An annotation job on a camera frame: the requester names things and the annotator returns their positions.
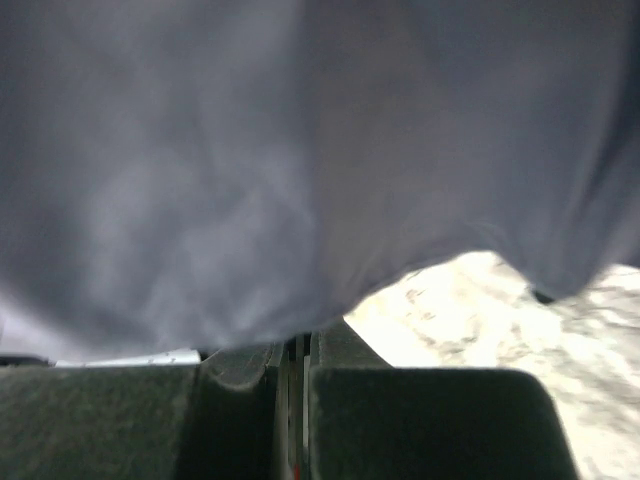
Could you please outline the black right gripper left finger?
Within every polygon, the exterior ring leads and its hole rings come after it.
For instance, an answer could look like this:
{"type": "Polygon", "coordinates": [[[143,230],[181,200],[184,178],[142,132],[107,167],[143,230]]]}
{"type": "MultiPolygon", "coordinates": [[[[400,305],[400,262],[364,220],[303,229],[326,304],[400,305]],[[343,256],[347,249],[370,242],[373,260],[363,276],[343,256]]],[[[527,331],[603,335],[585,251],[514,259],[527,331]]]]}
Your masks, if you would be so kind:
{"type": "Polygon", "coordinates": [[[189,362],[1,359],[5,479],[266,479],[278,346],[189,362]]]}

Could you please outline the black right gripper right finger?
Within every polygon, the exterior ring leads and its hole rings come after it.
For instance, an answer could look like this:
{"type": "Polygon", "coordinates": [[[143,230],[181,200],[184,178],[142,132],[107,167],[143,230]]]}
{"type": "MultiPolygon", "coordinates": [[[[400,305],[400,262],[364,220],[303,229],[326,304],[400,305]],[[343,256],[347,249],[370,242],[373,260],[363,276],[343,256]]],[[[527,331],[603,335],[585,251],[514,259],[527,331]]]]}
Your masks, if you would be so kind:
{"type": "Polygon", "coordinates": [[[512,369],[393,368],[345,322],[310,338],[313,479],[575,479],[554,403],[512,369]]]}

